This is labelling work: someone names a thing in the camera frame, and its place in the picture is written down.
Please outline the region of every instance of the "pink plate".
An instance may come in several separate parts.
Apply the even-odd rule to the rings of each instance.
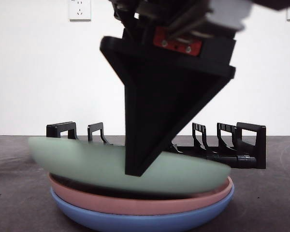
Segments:
[[[75,190],[64,186],[49,174],[55,193],[64,201],[83,209],[119,215],[165,215],[192,211],[210,206],[225,198],[233,186],[230,177],[219,188],[174,200],[142,200],[110,197]]]

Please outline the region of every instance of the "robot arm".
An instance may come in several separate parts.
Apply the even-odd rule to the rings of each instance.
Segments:
[[[135,176],[234,77],[233,38],[252,4],[290,6],[290,0],[111,2],[123,38],[104,37],[100,50],[125,85],[125,169]]]

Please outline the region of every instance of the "screw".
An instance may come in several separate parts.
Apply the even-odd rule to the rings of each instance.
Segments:
[[[188,47],[186,48],[186,52],[187,52],[187,53],[190,53],[190,52],[191,52],[191,47],[190,47],[190,46],[188,46]]]
[[[168,42],[166,40],[162,40],[161,45],[162,47],[166,47],[168,45]]]

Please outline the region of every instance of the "blue plate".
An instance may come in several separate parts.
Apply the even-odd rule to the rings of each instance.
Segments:
[[[130,216],[105,214],[71,205],[51,189],[51,194],[62,212],[73,221],[101,232],[180,232],[203,225],[219,215],[230,202],[234,186],[221,201],[208,207],[179,214]]]

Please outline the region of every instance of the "red metal bracket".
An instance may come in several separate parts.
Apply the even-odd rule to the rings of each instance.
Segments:
[[[156,27],[153,44],[157,47],[162,47],[168,50],[184,53],[191,56],[197,56],[200,54],[202,41],[194,40],[191,43],[182,43],[177,40],[167,40],[167,31],[163,27]]]

